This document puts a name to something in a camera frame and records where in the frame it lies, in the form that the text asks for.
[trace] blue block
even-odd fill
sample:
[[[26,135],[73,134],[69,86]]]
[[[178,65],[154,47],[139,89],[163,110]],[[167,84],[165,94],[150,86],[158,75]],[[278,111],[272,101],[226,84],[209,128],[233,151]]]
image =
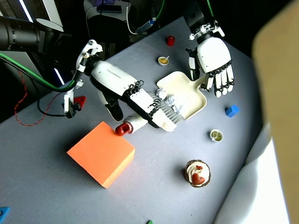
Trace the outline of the blue block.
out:
[[[232,105],[231,107],[229,107],[225,113],[227,116],[229,116],[230,118],[232,118],[233,116],[235,116],[238,112],[240,111],[240,109],[238,108],[238,106],[236,105]]]
[[[9,214],[9,211],[9,207],[0,208],[0,224],[3,223],[5,217]]]

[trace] orange cube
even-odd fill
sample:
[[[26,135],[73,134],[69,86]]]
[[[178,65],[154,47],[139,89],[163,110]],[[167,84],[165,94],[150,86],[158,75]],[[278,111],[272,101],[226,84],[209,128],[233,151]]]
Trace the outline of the orange cube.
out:
[[[108,188],[134,158],[135,147],[101,122],[71,148],[70,155],[100,185]]]

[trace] cupcake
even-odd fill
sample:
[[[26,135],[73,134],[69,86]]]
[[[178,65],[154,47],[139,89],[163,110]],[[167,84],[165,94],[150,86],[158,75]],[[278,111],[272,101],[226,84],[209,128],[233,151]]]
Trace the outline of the cupcake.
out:
[[[192,187],[204,187],[210,182],[211,179],[210,168],[201,160],[191,160],[187,162],[184,177]]]

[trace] white robotic hand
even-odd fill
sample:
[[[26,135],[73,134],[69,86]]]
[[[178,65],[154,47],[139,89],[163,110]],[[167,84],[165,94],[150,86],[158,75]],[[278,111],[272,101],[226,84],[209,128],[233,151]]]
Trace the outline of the white robotic hand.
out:
[[[232,60],[226,44],[217,37],[210,37],[197,47],[199,66],[207,75],[202,88],[211,91],[214,83],[215,95],[220,97],[231,92],[234,86]]]

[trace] beige dustpan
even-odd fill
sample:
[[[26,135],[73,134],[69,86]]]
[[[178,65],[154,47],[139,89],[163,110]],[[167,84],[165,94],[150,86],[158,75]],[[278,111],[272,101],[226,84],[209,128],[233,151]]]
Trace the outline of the beige dustpan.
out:
[[[180,114],[184,119],[189,119],[206,106],[206,97],[199,90],[202,83],[202,78],[191,81],[183,72],[175,71],[159,80],[157,86],[164,88],[167,96],[174,95],[182,102]]]

